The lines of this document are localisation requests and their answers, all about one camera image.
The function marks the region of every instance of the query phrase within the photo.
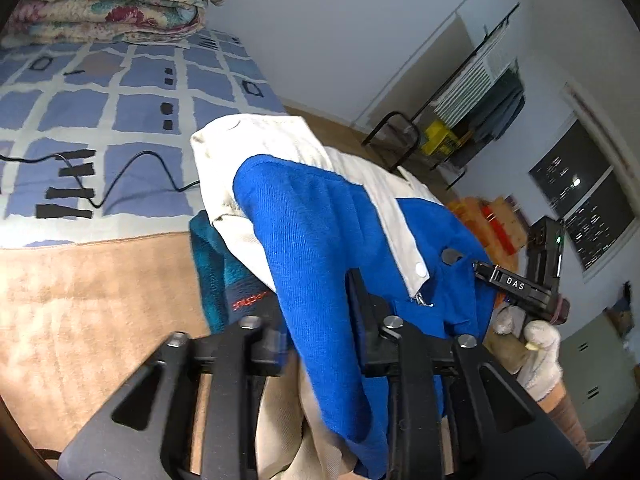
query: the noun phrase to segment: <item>red object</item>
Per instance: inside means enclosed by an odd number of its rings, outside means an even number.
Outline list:
[[[482,211],[482,214],[486,218],[486,221],[489,222],[491,229],[494,231],[496,237],[498,238],[498,241],[500,242],[500,245],[506,251],[506,253],[509,256],[517,253],[518,251],[511,243],[509,235],[504,230],[504,227],[502,227],[502,224],[498,222],[498,219],[495,217],[494,212],[491,211],[491,208],[488,205],[485,205],[481,207],[480,211]]]

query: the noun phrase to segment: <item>beige carpet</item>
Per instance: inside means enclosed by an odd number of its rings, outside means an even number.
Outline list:
[[[209,332],[188,233],[0,251],[0,395],[62,450],[172,331]]]

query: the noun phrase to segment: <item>blue sweater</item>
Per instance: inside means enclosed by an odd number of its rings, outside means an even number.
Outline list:
[[[421,198],[398,203],[430,278],[412,301],[367,193],[330,171],[271,155],[244,161],[233,181],[236,202],[254,224],[293,343],[318,399],[322,420],[359,459],[357,472],[386,472],[387,382],[360,375],[345,291],[359,268],[367,290],[424,333],[483,338],[495,292],[474,278],[480,243],[443,206]],[[442,263],[445,248],[465,257]],[[442,395],[439,380],[437,391]]]

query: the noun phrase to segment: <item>snap button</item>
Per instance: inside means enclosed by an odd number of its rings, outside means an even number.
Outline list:
[[[415,264],[415,273],[424,278],[427,275],[427,267],[424,264]]]

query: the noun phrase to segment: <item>wooden floor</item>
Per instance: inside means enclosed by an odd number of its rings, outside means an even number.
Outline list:
[[[309,125],[316,137],[325,146],[331,146],[350,155],[366,158],[374,164],[385,167],[385,163],[378,152],[374,151],[370,146],[361,145],[365,137],[363,133],[296,108],[285,108],[289,114],[303,117],[306,124]],[[402,166],[411,171],[422,183],[426,184],[442,203],[447,204],[457,198],[453,190],[447,190],[447,183],[439,171],[429,171],[427,165],[413,160],[407,161]]]

